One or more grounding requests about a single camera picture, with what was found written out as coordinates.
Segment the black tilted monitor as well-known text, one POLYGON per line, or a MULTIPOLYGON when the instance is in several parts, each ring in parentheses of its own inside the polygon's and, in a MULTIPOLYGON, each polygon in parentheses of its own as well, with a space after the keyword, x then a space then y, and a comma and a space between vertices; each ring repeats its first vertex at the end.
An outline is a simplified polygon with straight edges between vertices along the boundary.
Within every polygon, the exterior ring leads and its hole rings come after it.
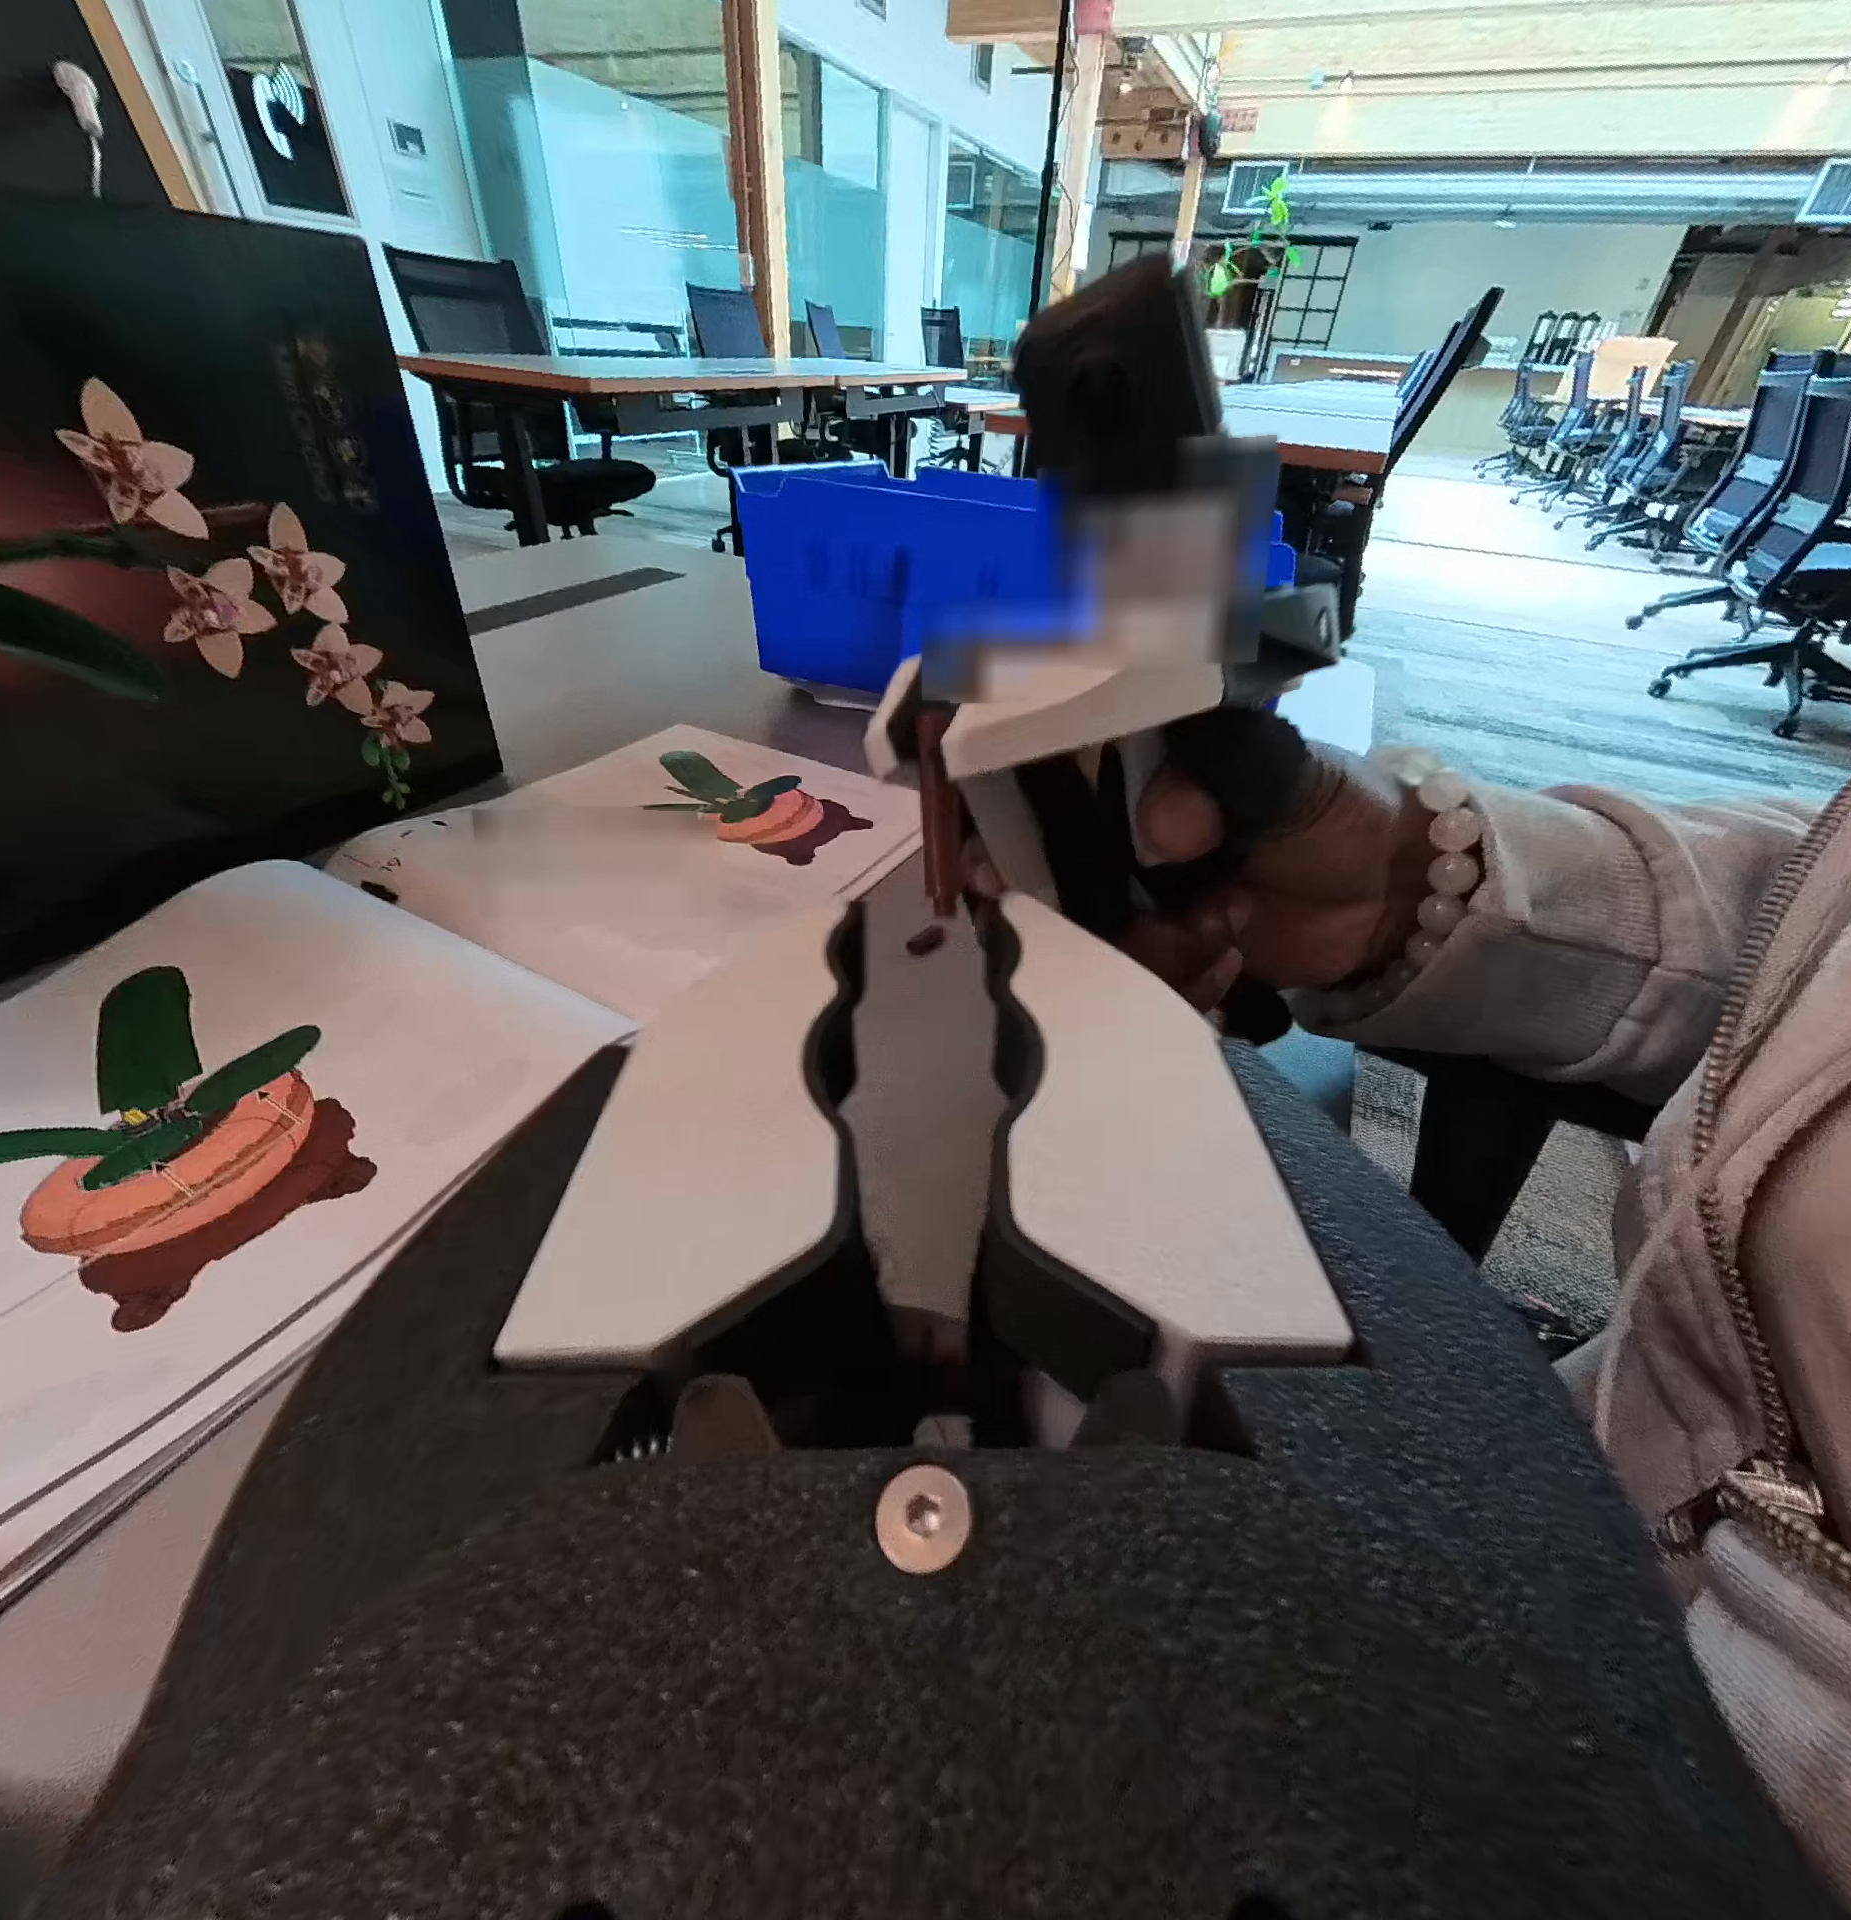
POLYGON ((1418 441, 1420 429, 1430 421, 1458 372, 1477 366, 1491 353, 1490 323, 1502 298, 1502 287, 1487 287, 1484 296, 1454 323, 1449 323, 1440 347, 1420 354, 1399 382, 1390 446, 1384 466, 1377 469, 1377 481, 1381 484, 1390 481, 1392 469, 1418 441))

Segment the green potted plant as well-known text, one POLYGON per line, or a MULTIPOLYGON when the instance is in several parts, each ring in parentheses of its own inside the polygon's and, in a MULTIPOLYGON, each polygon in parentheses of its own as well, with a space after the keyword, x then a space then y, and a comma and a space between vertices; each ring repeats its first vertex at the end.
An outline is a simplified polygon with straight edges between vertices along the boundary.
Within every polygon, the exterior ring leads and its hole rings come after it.
POLYGON ((1279 291, 1301 258, 1292 242, 1290 163, 1234 163, 1225 178, 1224 216, 1243 223, 1209 248, 1199 266, 1204 298, 1225 303, 1234 293, 1279 291))

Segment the grey desk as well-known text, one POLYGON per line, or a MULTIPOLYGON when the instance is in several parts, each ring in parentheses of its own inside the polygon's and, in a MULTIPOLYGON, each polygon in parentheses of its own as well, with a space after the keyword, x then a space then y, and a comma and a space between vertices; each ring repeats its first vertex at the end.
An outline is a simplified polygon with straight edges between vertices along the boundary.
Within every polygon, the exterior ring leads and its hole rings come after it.
MULTIPOLYGON (((550 778, 671 722, 860 768, 864 716, 758 669, 738 560, 606 534, 455 562, 509 783, 550 778)), ((961 1356, 985 1139, 1001 1108, 977 1027, 971 928, 938 951, 920 860, 866 894, 866 1070, 843 1108, 870 1250, 913 1354, 961 1356)), ((211 1537, 306 1360, 0 1616, 0 1915, 24 1906, 136 1731, 211 1537)))

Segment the brown brick stem piece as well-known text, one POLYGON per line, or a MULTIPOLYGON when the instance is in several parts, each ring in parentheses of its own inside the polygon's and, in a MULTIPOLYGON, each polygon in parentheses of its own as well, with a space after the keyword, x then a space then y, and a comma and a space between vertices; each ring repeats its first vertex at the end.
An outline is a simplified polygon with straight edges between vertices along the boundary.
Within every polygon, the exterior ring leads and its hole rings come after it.
POLYGON ((942 749, 953 719, 955 708, 924 701, 913 725, 924 879, 938 921, 957 916, 964 887, 961 798, 942 749))

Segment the row of black office chairs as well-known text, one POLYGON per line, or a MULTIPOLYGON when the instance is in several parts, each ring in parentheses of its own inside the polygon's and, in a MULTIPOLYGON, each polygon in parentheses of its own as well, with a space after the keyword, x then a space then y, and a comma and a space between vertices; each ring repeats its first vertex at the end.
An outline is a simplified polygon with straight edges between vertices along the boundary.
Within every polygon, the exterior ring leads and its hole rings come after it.
POLYGON ((1851 716, 1851 345, 1770 347, 1745 400, 1703 404, 1670 340, 1542 310, 1496 423, 1484 475, 1585 536, 1588 560, 1631 548, 1663 569, 1619 619, 1631 637, 1691 626, 1650 701, 1751 678, 1784 743, 1851 716))

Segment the black orchid picture box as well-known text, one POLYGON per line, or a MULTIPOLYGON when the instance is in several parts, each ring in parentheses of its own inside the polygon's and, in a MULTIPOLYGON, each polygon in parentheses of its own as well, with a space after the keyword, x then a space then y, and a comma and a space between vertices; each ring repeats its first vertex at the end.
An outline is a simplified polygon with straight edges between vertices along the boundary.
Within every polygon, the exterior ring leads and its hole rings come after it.
POLYGON ((0 984, 501 772, 363 245, 0 189, 0 984))

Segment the light grey zip jacket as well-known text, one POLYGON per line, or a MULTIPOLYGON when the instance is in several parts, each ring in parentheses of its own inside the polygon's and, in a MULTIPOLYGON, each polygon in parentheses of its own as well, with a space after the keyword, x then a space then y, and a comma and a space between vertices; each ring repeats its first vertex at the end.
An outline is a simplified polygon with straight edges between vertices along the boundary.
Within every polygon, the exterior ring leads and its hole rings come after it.
POLYGON ((1687 1647, 1851 1911, 1851 778, 1809 822, 1610 807, 1653 934, 1597 1053, 1669 1091, 1577 1365, 1687 1647))

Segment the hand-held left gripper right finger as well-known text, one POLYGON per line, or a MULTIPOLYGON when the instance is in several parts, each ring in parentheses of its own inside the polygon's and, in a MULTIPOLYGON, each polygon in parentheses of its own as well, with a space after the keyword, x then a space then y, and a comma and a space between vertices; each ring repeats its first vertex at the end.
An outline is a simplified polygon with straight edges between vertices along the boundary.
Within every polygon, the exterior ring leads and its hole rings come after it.
POLYGON ((1155 972, 1004 896, 1001 1011, 1030 1021, 1001 1227, 1033 1260, 1003 1335, 1037 1369, 1337 1365, 1353 1326, 1211 1024, 1155 972))

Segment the black office chair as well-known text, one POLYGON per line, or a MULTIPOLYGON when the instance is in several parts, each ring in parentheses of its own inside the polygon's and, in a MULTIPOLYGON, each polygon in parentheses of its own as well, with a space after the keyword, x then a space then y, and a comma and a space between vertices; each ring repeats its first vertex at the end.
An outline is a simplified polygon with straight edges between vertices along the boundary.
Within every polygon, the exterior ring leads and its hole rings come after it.
POLYGON ((657 484, 652 466, 601 449, 580 457, 572 397, 517 375, 548 354, 548 334, 515 265, 385 248, 419 357, 413 375, 433 393, 451 496, 468 508, 504 512, 520 545, 591 536, 657 484))

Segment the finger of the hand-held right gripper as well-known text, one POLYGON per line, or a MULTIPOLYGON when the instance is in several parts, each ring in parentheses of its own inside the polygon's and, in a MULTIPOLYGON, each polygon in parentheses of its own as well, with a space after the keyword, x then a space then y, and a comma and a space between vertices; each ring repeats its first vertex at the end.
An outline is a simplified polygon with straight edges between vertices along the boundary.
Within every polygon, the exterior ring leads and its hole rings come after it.
POLYGON ((1077 768, 1012 764, 959 778, 957 796, 1003 891, 1065 907, 1077 879, 1077 768))
POLYGON ((1008 669, 1008 691, 961 702, 942 733, 953 779, 971 779, 1158 729, 1219 708, 1216 659, 1088 663, 1033 656, 1008 669))

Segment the large blue plastic bin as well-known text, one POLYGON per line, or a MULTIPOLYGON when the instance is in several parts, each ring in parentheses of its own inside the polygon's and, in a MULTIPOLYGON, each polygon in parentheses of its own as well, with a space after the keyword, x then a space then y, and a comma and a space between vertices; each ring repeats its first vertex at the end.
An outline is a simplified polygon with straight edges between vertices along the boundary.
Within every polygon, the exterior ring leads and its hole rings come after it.
POLYGON ((948 702, 1178 667, 1281 690, 1333 663, 1333 612, 1274 518, 1251 475, 1090 494, 868 461, 736 474, 761 665, 880 696, 915 660, 948 702))

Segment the open instruction booklet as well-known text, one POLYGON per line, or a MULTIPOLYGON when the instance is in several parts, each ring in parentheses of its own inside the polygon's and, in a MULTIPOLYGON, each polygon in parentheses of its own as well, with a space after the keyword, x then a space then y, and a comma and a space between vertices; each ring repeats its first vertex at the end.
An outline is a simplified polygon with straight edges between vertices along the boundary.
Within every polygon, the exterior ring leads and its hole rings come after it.
POLYGON ((916 799, 676 725, 319 871, 193 883, 0 1003, 0 1595, 334 1328, 554 1091, 916 799))

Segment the person's right hand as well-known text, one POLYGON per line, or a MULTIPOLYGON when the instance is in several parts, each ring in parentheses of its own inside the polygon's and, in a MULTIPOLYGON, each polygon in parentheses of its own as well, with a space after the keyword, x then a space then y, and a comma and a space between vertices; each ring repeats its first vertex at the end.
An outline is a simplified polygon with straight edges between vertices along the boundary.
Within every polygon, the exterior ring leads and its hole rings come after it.
POLYGON ((1402 779, 1265 710, 1176 722, 1134 814, 1167 893, 1115 945, 1204 1014, 1243 982, 1361 984, 1418 930, 1427 830, 1402 779))

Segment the black pole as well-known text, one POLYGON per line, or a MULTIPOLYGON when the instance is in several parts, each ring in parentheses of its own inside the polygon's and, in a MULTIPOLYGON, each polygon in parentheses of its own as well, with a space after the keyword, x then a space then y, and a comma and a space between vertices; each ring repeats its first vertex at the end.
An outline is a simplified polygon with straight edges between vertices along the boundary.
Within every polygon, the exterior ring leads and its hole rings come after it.
POLYGON ((1058 299, 1058 278, 1069 246, 1066 216, 1072 210, 1065 182, 1066 139, 1077 85, 1077 2, 1058 2, 1056 41, 1048 78, 1048 120, 1041 173, 1041 206, 1033 228, 1033 288, 1026 319, 1035 319, 1058 299))

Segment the person's right forearm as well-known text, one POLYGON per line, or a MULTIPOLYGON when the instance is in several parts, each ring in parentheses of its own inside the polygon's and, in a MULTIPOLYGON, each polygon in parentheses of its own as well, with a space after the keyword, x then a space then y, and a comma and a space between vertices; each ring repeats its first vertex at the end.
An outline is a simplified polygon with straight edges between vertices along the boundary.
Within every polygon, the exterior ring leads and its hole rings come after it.
POLYGON ((1307 1029, 1490 1061, 1663 1102, 1697 1069, 1755 912, 1821 809, 1658 805, 1603 787, 1477 783, 1465 915, 1377 988, 1297 991, 1307 1029))

